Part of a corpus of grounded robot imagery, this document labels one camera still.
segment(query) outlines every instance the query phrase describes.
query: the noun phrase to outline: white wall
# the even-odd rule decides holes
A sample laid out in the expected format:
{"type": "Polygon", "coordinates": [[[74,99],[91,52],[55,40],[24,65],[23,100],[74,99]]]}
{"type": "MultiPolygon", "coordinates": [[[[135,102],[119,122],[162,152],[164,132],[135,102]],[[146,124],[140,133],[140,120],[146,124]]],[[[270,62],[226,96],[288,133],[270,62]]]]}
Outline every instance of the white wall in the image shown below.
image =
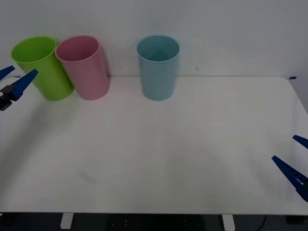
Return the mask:
{"type": "Polygon", "coordinates": [[[96,36],[113,76],[137,75],[150,34],[181,45],[180,75],[284,76],[308,63],[307,0],[2,0],[0,61],[35,35],[96,36]]]}

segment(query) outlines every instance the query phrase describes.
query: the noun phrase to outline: table top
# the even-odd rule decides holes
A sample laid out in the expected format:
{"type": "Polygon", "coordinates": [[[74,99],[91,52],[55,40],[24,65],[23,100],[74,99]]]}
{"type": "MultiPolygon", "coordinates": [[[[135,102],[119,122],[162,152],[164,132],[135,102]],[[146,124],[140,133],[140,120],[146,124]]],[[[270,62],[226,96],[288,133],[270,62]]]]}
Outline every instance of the table top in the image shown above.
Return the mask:
{"type": "Polygon", "coordinates": [[[308,115],[279,77],[180,77],[168,100],[113,77],[60,102],[34,86],[0,113],[0,211],[305,214],[271,160],[308,176],[308,115]]]}

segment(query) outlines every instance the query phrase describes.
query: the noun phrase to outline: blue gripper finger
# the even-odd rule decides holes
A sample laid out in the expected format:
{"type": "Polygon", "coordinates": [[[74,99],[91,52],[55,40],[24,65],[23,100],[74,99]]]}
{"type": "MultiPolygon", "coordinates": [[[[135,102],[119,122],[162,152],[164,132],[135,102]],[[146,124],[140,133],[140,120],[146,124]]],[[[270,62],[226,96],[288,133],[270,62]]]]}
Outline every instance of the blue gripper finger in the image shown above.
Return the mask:
{"type": "Polygon", "coordinates": [[[37,76],[38,71],[36,69],[30,71],[25,76],[21,77],[19,80],[14,82],[13,85],[14,88],[11,91],[11,100],[16,101],[18,100],[22,95],[24,90],[29,86],[29,84],[34,80],[35,76],[37,76]]]}
{"type": "Polygon", "coordinates": [[[13,70],[15,70],[15,67],[13,66],[8,66],[7,68],[0,70],[0,80],[4,79],[13,70]]]}
{"type": "Polygon", "coordinates": [[[297,136],[297,135],[294,135],[293,139],[296,140],[297,142],[299,142],[301,145],[303,145],[305,148],[308,149],[308,140],[307,139],[300,137],[300,136],[297,136]]]}

